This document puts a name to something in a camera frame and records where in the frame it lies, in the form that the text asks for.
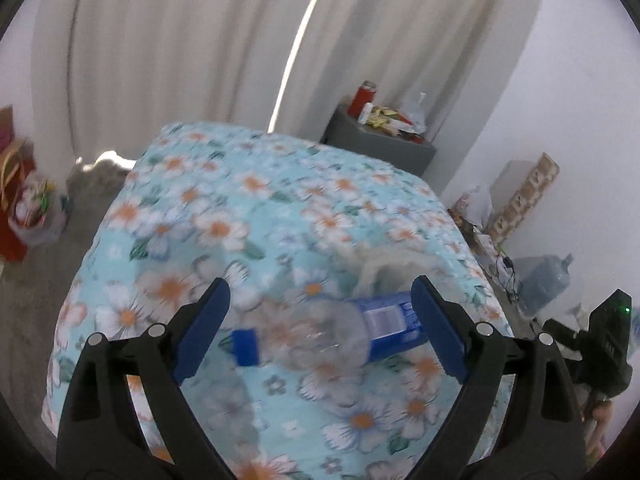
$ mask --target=light blue blanket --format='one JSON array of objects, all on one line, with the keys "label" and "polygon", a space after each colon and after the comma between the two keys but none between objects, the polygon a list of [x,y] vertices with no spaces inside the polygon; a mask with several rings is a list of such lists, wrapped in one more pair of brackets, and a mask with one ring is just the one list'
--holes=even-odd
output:
[{"label": "light blue blanket", "polygon": [[[430,345],[345,372],[275,364],[237,368],[228,329],[278,329],[285,302],[349,298],[341,244],[394,245],[438,257],[463,306],[509,333],[460,232],[419,178],[379,160],[229,124],[171,124],[140,158],[104,218],[62,307],[43,420],[57,433],[86,338],[139,335],[199,298],[216,276],[232,306],[182,391],[238,478],[401,479],[436,434],[460,387]],[[170,460],[140,379],[129,378],[152,452]],[[497,436],[505,381],[475,458]]]}]

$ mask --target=gray nightstand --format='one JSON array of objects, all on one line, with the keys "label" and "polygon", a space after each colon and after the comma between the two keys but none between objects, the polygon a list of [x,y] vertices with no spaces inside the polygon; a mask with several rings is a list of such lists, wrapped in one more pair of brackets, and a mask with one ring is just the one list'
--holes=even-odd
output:
[{"label": "gray nightstand", "polygon": [[322,142],[350,152],[379,158],[393,164],[398,170],[420,177],[436,154],[436,149],[428,142],[417,144],[359,124],[347,115],[346,105],[336,108]]}]

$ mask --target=plastic bag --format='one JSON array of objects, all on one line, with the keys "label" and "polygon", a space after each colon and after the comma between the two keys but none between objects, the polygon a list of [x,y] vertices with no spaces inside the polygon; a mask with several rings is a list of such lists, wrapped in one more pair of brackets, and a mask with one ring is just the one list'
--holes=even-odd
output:
[{"label": "plastic bag", "polygon": [[389,246],[370,248],[359,244],[337,247],[334,259],[339,267],[358,277],[351,293],[353,298],[411,290],[414,280],[424,274],[445,300],[459,304],[466,302],[466,295],[448,265],[435,254]]},{"label": "plastic bag", "polygon": [[481,184],[470,191],[464,192],[453,206],[453,210],[458,212],[470,224],[481,229],[486,227],[489,217],[494,211],[489,186]]},{"label": "plastic bag", "polygon": [[41,175],[30,173],[18,190],[8,214],[9,227],[27,246],[57,242],[66,227],[67,214],[63,205],[65,198],[56,189],[48,190],[47,208],[33,223],[18,220],[18,218],[24,217],[24,213],[20,211],[24,206],[23,198],[30,197],[34,193],[34,189],[47,185],[52,186]]},{"label": "plastic bag", "polygon": [[423,134],[427,131],[427,121],[422,108],[425,95],[424,92],[420,92],[417,99],[414,98],[415,96],[408,96],[402,100],[400,106],[400,113],[413,123],[414,131],[417,134]]}]

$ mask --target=blue bottle label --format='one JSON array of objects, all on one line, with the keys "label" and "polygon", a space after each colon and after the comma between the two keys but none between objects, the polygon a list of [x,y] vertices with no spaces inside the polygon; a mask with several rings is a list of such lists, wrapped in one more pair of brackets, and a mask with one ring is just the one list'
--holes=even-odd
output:
[{"label": "blue bottle label", "polygon": [[351,300],[364,317],[371,337],[369,362],[379,361],[427,342],[410,292]]}]

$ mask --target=white bottle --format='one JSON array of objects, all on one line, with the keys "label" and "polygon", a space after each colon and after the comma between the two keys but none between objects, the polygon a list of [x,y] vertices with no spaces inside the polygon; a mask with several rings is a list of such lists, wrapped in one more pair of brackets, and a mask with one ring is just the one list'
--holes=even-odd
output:
[{"label": "white bottle", "polygon": [[305,301],[276,329],[234,330],[232,339],[239,365],[272,360],[291,370],[359,368],[427,341],[410,292]]},{"label": "white bottle", "polygon": [[362,111],[360,112],[360,116],[358,117],[358,122],[360,124],[367,124],[367,119],[369,119],[372,110],[373,103],[365,103],[365,105],[362,107]]}]

